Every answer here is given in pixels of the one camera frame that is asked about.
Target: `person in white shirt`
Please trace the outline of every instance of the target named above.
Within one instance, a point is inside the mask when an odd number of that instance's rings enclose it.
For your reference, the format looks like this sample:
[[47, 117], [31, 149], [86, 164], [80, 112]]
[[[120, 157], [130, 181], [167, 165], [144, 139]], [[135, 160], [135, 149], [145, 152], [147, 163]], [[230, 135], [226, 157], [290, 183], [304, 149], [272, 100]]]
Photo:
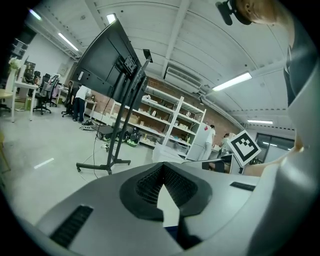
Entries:
[[79, 123], [84, 121], [86, 95], [91, 94], [91, 90], [84, 85], [80, 85], [73, 103], [73, 121], [76, 122], [79, 114]]
[[220, 148], [222, 149], [226, 149], [227, 151], [231, 151], [230, 146], [228, 145], [228, 140], [230, 140], [229, 138], [229, 133], [226, 133], [221, 141], [221, 144], [219, 145]]
[[208, 137], [206, 138], [204, 149], [202, 150], [199, 161], [206, 161], [209, 159], [210, 154], [211, 154], [211, 148], [214, 143], [215, 135], [216, 135], [216, 130], [214, 125], [210, 125], [211, 130], [209, 132]]

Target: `fluorescent ceiling light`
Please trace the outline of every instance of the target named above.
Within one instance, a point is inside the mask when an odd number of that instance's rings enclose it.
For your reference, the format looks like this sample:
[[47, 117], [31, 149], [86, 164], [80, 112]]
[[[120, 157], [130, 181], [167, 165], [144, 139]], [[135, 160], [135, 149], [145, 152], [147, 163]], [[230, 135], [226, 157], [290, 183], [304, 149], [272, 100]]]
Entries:
[[270, 143], [270, 146], [278, 147], [278, 145], [276, 145], [276, 144], [271, 144], [271, 143]]
[[109, 24], [111, 24], [116, 20], [116, 16], [114, 14], [109, 14], [106, 16], [106, 19], [108, 20]]
[[272, 125], [273, 121], [259, 121], [259, 120], [248, 120], [249, 123], [257, 123], [257, 124], [269, 124]]
[[236, 78], [231, 79], [221, 85], [218, 85], [217, 87], [214, 87], [212, 90], [214, 90], [215, 92], [218, 92], [218, 91], [221, 91], [227, 87], [234, 86], [236, 84], [242, 83], [242, 82], [247, 81], [249, 79], [252, 79], [252, 76], [247, 72], [247, 73], [239, 75]]
[[75, 49], [76, 51], [79, 51], [79, 49], [77, 48], [77, 47], [75, 47], [72, 43], [70, 43], [70, 41], [68, 40], [68, 39], [66, 39], [61, 33], [59, 33], [58, 34], [60, 37], [62, 37], [62, 39], [64, 40], [64, 41], [66, 41], [69, 45], [71, 45], [71, 47], [73, 48], [73, 49]]
[[39, 21], [41, 21], [41, 17], [32, 9], [29, 9], [29, 12], [34, 16], [36, 17]]

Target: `large monitor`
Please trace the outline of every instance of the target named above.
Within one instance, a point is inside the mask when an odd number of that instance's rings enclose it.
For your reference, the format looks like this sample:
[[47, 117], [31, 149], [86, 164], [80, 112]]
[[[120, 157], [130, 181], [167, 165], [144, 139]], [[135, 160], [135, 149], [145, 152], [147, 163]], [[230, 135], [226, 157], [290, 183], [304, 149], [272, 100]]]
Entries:
[[[140, 67], [135, 50], [117, 19], [93, 40], [79, 60], [71, 80], [123, 103], [125, 92], [135, 71]], [[140, 81], [129, 93], [126, 102], [128, 106], [145, 76], [143, 73]], [[139, 108], [146, 86], [147, 83], [139, 92], [135, 109]]]

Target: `air conditioning unit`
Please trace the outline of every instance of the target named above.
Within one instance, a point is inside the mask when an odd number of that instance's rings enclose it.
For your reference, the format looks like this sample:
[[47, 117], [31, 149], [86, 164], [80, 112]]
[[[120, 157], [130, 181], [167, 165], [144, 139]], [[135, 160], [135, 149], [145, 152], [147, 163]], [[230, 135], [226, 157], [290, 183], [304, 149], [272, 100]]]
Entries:
[[198, 77], [175, 66], [168, 66], [165, 80], [189, 93], [197, 93], [202, 86]]

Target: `window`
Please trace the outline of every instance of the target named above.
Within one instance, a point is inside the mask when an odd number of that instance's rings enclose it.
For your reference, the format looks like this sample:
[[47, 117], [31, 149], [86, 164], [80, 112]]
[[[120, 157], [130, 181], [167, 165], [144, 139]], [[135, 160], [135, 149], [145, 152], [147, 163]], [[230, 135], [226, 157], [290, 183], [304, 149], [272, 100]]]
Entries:
[[273, 162], [285, 155], [295, 145], [292, 139], [260, 133], [257, 134], [255, 141], [261, 152], [250, 162], [251, 165]]

